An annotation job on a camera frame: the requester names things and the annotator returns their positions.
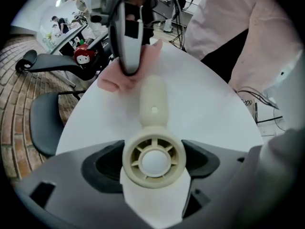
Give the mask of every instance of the white table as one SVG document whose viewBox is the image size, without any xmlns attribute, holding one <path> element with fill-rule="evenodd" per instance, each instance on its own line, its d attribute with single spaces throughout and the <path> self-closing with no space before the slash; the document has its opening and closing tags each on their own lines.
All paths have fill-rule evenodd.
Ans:
<svg viewBox="0 0 305 229">
<path fill-rule="evenodd" d="M 257 126 L 240 98 L 194 57 L 164 43 L 160 58 L 149 74 L 161 76 L 167 84 L 168 129 L 179 139 L 240 151 L 263 144 Z M 61 135 L 57 154 L 114 140 L 128 140 L 137 133 L 141 128 L 140 85 L 129 94 L 119 94 L 98 88 L 95 81 L 73 110 Z M 155 228 L 181 221 L 190 185 L 186 170 L 175 183 L 162 189 L 135 185 L 127 179 L 123 169 L 121 183 L 126 202 Z"/>
</svg>

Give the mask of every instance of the black chair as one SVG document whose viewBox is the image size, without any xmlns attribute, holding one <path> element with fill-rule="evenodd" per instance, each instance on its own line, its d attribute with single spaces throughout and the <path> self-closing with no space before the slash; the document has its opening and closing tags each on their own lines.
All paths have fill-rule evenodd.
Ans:
<svg viewBox="0 0 305 229">
<path fill-rule="evenodd" d="M 34 147 L 46 157 L 56 154 L 57 145 L 64 125 L 58 107 L 58 97 L 63 94 L 73 94 L 78 100 L 78 94 L 85 91 L 46 93 L 38 96 L 30 108 L 30 136 Z"/>
<path fill-rule="evenodd" d="M 109 39 L 106 36 L 95 39 L 88 49 L 97 49 L 98 54 L 91 65 L 85 68 L 79 66 L 73 57 L 67 55 L 53 55 L 29 50 L 16 63 L 16 71 L 23 72 L 47 72 L 47 71 L 69 71 L 84 81 L 92 79 L 97 71 L 107 67 L 112 54 Z"/>
</svg>

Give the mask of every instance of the pink shirt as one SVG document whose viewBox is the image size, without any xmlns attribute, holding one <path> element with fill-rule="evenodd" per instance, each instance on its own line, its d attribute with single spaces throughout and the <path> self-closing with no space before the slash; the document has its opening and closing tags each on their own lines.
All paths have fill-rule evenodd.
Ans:
<svg viewBox="0 0 305 229">
<path fill-rule="evenodd" d="M 187 27 L 184 46 L 202 60 L 246 29 L 248 36 L 229 85 L 261 92 L 303 48 L 275 0 L 203 0 Z"/>
</svg>

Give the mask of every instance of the hello kitty toy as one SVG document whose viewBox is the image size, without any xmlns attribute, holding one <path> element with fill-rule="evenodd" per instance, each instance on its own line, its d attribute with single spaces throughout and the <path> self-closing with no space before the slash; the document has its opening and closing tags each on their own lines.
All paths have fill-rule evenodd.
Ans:
<svg viewBox="0 0 305 229">
<path fill-rule="evenodd" d="M 88 50 L 88 45 L 83 44 L 76 48 L 74 51 L 74 60 L 80 66 L 87 66 L 93 62 L 95 57 L 94 50 Z"/>
</svg>

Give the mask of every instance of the person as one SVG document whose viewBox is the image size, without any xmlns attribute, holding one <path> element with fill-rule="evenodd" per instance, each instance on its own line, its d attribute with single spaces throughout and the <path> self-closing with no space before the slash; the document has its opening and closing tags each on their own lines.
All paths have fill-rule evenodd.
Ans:
<svg viewBox="0 0 305 229">
<path fill-rule="evenodd" d="M 173 17 L 176 14 L 176 8 L 175 6 L 173 7 Z M 164 23 L 164 28 L 163 32 L 165 33 L 172 33 L 173 32 L 173 27 L 172 27 L 172 18 L 167 19 Z"/>
<path fill-rule="evenodd" d="M 57 24 L 52 25 L 52 30 L 55 31 L 57 29 Z"/>
<path fill-rule="evenodd" d="M 93 34 L 96 36 L 96 37 L 99 37 L 100 35 L 100 31 L 98 29 L 98 25 L 95 24 L 95 23 L 92 23 L 91 22 L 91 19 L 90 19 L 90 10 L 89 8 L 86 6 L 86 3 L 84 0 L 72 0 L 72 1 L 76 1 L 76 7 L 79 11 L 82 12 L 81 16 L 85 17 L 85 19 L 87 20 L 87 23 L 89 25 L 89 27 L 92 29 L 92 32 Z"/>
<path fill-rule="evenodd" d="M 275 0 L 202 0 L 187 26 L 184 49 L 236 92 L 245 86 L 262 92 L 303 46 Z M 254 115 L 253 97 L 239 96 Z"/>
<path fill-rule="evenodd" d="M 56 16 L 52 17 L 52 21 L 57 22 L 59 29 L 62 33 L 66 34 L 69 31 L 68 26 L 66 25 L 66 21 L 64 18 L 58 19 Z"/>
</svg>

